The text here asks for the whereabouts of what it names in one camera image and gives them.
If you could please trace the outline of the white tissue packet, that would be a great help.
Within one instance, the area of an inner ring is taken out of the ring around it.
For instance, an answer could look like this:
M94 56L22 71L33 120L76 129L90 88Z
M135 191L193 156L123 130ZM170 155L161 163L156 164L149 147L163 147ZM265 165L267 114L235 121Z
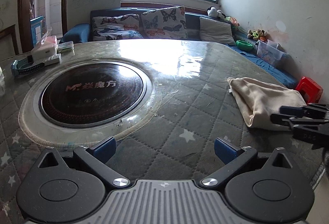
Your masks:
M5 91L6 91L5 77L2 69L0 68L0 96L3 96L5 94Z

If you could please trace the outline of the left butterfly pillow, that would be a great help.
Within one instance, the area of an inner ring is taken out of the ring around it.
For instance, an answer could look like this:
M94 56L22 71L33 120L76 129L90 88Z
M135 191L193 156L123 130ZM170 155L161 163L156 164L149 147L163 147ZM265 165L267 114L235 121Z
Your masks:
M139 15L96 16L92 18L93 41L143 39Z

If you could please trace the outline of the cream knit garment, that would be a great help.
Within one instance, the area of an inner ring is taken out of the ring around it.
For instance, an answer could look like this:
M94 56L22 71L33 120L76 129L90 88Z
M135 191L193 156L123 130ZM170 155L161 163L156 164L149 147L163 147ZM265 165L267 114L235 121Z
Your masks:
M298 91L272 83L249 77L229 77L227 83L249 128L285 131L288 129L286 126L270 121L271 114L278 113L281 106L300 107L306 104Z

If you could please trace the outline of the pink tissue pack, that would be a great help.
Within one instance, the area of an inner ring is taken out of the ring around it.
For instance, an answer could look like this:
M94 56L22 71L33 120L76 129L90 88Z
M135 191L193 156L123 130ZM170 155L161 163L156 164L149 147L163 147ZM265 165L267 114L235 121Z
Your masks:
M35 47L31 51L31 55L34 61L44 59L57 54L57 37L53 36L52 28L42 36L41 40L37 42Z

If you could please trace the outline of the clear plastic storage box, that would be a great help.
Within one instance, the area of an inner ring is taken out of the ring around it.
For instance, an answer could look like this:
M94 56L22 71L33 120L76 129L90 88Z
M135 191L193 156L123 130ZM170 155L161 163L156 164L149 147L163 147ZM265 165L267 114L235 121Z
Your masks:
M260 40L258 40L256 55L275 68L282 66L285 63L285 60L289 57L289 54L280 51Z

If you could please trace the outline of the green card box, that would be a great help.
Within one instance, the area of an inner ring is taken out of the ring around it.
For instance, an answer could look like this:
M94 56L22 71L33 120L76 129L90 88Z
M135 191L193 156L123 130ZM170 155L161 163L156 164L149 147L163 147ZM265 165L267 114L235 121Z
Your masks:
M73 41L60 43L57 46L57 54L65 53L65 52L70 52L70 51L73 51L73 50L74 50L74 43L73 43Z

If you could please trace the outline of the red plastic stool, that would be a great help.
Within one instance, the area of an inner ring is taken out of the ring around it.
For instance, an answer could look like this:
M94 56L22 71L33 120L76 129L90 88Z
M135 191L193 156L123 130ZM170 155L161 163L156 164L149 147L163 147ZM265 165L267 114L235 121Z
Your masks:
M323 88L318 83L305 76L301 78L295 89L302 95L307 104L318 103L323 93Z

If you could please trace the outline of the small plush toys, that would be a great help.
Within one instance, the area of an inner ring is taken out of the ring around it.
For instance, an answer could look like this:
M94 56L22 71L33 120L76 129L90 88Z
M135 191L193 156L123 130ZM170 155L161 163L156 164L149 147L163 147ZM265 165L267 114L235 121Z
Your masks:
M262 42L267 42L267 35L268 32L263 30L263 29L257 29L257 30L248 30L247 33L247 38L250 40L254 40L254 41L262 41Z

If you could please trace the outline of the dark wooden chair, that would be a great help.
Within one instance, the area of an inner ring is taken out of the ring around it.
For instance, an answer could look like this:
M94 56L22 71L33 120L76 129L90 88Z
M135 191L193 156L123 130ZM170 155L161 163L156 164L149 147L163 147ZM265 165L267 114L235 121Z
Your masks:
M0 60L19 54L15 25L0 31Z

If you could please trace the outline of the grey plain cushion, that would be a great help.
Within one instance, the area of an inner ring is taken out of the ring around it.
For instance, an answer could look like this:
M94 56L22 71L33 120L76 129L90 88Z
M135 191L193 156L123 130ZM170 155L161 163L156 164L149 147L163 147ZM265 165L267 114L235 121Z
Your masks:
M231 25L218 20L200 17L200 39L235 46Z

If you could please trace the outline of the blue white cabinet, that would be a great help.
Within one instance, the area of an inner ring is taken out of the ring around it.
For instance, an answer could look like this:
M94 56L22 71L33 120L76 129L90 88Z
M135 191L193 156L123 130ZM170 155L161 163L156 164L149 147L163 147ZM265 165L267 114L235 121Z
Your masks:
M43 36L44 19L45 17L41 15L30 20L33 46L35 46Z

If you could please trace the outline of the white flat box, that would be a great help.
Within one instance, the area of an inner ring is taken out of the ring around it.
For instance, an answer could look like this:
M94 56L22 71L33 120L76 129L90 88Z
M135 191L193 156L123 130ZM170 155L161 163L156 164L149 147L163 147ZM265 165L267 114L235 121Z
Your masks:
M49 66L52 64L57 64L61 62L61 54L55 54L46 58L41 58L41 59L37 59L34 60L33 65L37 65L40 63L43 63L45 66Z

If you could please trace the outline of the butterfly pillow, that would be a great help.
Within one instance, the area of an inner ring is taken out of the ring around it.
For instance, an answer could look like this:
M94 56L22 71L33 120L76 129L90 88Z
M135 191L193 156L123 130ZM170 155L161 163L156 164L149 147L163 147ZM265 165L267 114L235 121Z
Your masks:
M92 18L93 41L143 39L139 15L96 16Z
M141 14L148 38L186 40L188 38L185 7L155 9Z

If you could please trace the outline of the panda plush toy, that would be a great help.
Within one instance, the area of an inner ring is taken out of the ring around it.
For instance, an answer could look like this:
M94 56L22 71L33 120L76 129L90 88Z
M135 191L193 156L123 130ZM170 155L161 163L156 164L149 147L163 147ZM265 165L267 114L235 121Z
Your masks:
M225 20L226 15L222 13L222 11L220 9L216 9L215 7L209 7L207 9L207 15L210 18L214 18L214 19L221 19L221 20Z

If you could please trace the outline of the green plastic bowl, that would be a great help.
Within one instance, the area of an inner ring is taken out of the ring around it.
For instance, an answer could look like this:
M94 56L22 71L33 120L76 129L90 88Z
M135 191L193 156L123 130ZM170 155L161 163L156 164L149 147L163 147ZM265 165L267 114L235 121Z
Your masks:
M254 49L254 46L246 41L242 41L242 40L237 40L236 41L236 46L242 50L242 51L246 51L246 52L250 52Z

